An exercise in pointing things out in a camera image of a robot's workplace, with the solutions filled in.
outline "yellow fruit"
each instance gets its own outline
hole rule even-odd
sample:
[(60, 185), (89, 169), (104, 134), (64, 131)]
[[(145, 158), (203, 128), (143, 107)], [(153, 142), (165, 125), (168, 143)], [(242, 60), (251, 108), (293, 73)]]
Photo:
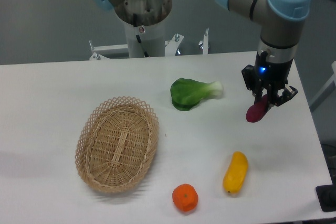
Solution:
[(228, 193), (235, 194), (240, 191), (244, 183), (247, 168), (248, 162), (246, 156), (242, 152), (235, 152), (232, 155), (231, 163), (223, 179), (223, 187)]

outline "toy vegetable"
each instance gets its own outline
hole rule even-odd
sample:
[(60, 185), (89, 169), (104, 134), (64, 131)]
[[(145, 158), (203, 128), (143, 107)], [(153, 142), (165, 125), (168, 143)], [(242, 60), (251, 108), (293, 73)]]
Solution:
[(247, 168), (246, 156), (242, 152), (235, 152), (223, 179), (223, 187), (228, 193), (234, 194), (240, 191), (245, 180)]
[(192, 107), (198, 105), (202, 99), (218, 97), (222, 93), (223, 86), (219, 81), (204, 83), (179, 78), (170, 88), (174, 107), (182, 111), (189, 111)]
[(182, 212), (193, 210), (198, 203), (198, 194), (189, 184), (179, 185), (173, 191), (173, 202)]

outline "plastic fruit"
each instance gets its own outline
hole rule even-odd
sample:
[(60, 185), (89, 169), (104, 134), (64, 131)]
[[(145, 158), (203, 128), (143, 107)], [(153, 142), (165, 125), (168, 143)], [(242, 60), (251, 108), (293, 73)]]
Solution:
[(198, 203), (198, 194), (189, 184), (182, 184), (173, 191), (173, 202), (182, 212), (193, 210)]
[(243, 186), (248, 169), (246, 156), (242, 152), (232, 155), (231, 163), (223, 179), (224, 189), (231, 194), (238, 193)]

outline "orange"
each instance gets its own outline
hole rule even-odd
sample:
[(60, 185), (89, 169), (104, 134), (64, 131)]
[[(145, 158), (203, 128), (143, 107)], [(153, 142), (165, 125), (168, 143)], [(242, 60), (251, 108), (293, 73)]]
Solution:
[(182, 184), (173, 191), (173, 202), (179, 210), (188, 212), (197, 206), (198, 194), (193, 186)]

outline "cable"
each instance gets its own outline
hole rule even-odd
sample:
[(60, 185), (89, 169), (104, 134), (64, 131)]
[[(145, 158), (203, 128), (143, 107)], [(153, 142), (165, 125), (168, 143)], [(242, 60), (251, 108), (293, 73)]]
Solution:
[[(137, 25), (137, 16), (135, 13), (133, 13), (133, 27), (136, 27)], [(143, 51), (143, 54), (145, 55), (146, 58), (149, 57), (149, 54), (147, 53), (147, 51), (143, 48), (143, 45), (142, 45), (142, 41), (141, 41), (141, 38), (140, 38), (140, 35), (136, 35), (136, 39), (138, 41), (138, 43), (140, 44), (141, 48), (142, 48), (142, 51)]]

